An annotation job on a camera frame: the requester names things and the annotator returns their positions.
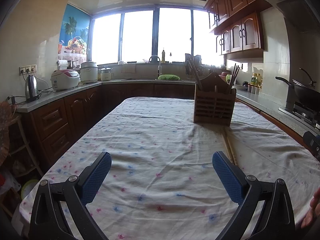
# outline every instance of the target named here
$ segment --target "blue textured pad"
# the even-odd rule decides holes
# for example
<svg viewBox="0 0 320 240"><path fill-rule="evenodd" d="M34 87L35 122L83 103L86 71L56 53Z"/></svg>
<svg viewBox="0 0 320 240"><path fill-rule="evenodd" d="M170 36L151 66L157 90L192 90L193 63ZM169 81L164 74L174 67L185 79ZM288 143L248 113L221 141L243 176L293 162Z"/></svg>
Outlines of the blue textured pad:
<svg viewBox="0 0 320 240"><path fill-rule="evenodd" d="M219 152L215 152L213 154L212 165L231 200L235 203L241 204L245 196L244 187L230 169L228 164L220 156Z"/></svg>
<svg viewBox="0 0 320 240"><path fill-rule="evenodd" d="M111 155L105 154L82 186L80 200L84 205L93 201L110 168Z"/></svg>

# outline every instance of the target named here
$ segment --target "bottle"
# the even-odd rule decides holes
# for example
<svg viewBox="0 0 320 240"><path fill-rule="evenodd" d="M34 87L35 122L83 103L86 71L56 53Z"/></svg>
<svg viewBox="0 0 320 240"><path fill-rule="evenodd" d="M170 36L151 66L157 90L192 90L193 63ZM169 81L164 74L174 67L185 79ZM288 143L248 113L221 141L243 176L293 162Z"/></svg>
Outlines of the bottle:
<svg viewBox="0 0 320 240"><path fill-rule="evenodd" d="M161 63L165 63L165 52L164 52L164 48L162 50L162 59L161 59Z"/></svg>
<svg viewBox="0 0 320 240"><path fill-rule="evenodd" d="M260 73L258 73L258 76L257 76L257 85L258 85L258 86L261 86L261 82L262 82L262 78L261 78Z"/></svg>
<svg viewBox="0 0 320 240"><path fill-rule="evenodd" d="M256 83L257 83L257 74L253 73L250 84L255 85Z"/></svg>

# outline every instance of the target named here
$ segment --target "green plastic colander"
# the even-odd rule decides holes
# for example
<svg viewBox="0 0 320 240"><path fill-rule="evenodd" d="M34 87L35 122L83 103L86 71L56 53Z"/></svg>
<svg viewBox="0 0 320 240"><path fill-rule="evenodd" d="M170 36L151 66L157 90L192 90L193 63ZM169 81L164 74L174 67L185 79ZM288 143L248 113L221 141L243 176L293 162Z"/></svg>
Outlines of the green plastic colander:
<svg viewBox="0 0 320 240"><path fill-rule="evenodd" d="M180 77L176 75L166 74L159 76L158 80L180 80Z"/></svg>

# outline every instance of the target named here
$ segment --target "wok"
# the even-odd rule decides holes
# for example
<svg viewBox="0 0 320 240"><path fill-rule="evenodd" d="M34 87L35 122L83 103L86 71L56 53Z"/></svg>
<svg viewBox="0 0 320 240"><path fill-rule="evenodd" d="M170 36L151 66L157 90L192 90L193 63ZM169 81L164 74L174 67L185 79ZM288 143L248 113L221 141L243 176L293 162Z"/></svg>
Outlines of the wok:
<svg viewBox="0 0 320 240"><path fill-rule="evenodd" d="M282 77L276 77L276 79L287 83L290 88L294 88L294 92L296 93L297 98L301 104L303 104L304 106L314 111L320 112L320 93L319 92L304 86L291 84L288 80Z"/></svg>

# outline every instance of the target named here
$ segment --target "pan handle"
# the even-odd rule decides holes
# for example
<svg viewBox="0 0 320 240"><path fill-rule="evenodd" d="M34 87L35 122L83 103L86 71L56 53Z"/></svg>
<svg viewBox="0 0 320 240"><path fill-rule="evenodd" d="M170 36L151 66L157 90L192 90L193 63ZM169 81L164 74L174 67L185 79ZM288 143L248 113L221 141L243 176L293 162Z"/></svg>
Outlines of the pan handle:
<svg viewBox="0 0 320 240"><path fill-rule="evenodd" d="M314 84L317 83L317 82L312 80L311 76L309 75L309 73L308 73L306 70L304 70L303 68L300 68L300 69L308 75L308 78L309 78L310 81L311 81L311 82L310 82L310 86L315 87Z"/></svg>
<svg viewBox="0 0 320 240"><path fill-rule="evenodd" d="M285 78L282 77L276 77L277 80L281 80L284 83L286 83L289 87L294 87L294 85L292 85L288 80L286 80Z"/></svg>

